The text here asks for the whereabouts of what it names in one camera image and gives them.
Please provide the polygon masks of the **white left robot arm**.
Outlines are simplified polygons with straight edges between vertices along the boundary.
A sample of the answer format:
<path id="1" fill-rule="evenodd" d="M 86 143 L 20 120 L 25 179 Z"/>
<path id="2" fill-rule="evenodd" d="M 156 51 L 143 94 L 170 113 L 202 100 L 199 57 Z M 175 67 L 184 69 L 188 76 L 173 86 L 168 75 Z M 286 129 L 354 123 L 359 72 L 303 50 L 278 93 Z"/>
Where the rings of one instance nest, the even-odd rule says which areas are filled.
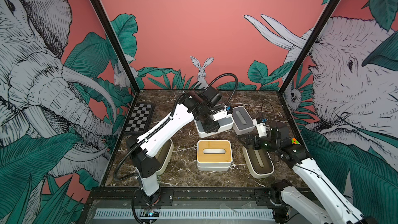
<path id="1" fill-rule="evenodd" d="M 214 119 L 214 111 L 222 96 L 217 91 L 196 94 L 194 91 L 182 93 L 174 102 L 171 112 L 166 115 L 156 126 L 145 134 L 139 136 L 116 166 L 113 179 L 122 181 L 130 177 L 137 177 L 140 189 L 146 196 L 151 197 L 160 190 L 156 172 L 161 164 L 155 157 L 163 145 L 182 127 L 197 120 L 202 123 L 208 132 L 217 131 L 220 128 L 218 121 Z M 136 171 L 120 176 L 119 170 L 127 158 L 131 158 Z"/>

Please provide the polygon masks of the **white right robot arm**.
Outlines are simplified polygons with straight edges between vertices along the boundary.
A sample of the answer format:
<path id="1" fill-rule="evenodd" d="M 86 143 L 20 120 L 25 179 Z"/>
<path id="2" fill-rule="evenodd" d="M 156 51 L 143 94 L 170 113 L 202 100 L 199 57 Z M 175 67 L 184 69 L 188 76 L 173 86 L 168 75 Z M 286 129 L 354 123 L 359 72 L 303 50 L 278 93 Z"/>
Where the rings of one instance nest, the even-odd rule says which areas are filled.
<path id="1" fill-rule="evenodd" d="M 274 183 L 268 193 L 275 206 L 289 205 L 312 224 L 375 224 L 351 204 L 321 171 L 306 147 L 289 136 L 288 131 L 265 122 L 256 125 L 257 134 L 236 131 L 245 148 L 274 152 L 310 188 L 320 202 L 315 204 L 287 180 Z"/>

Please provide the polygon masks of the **white box grey lid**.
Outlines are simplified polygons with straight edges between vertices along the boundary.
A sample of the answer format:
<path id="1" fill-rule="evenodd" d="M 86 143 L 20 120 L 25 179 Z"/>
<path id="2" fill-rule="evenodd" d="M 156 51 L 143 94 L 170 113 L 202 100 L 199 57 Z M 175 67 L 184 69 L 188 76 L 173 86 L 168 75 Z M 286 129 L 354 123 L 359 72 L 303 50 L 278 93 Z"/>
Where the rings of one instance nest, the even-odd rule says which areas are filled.
<path id="1" fill-rule="evenodd" d="M 222 118 L 218 121 L 213 121 L 212 123 L 205 125 L 202 125 L 202 123 L 198 120 L 195 120 L 194 123 L 197 128 L 199 137 L 206 138 L 211 135 L 215 135 L 217 133 L 232 129 L 234 121 L 232 117 L 228 117 Z"/>
<path id="2" fill-rule="evenodd" d="M 255 124 L 243 106 L 233 108 L 233 129 L 237 135 L 243 135 L 254 130 Z"/>

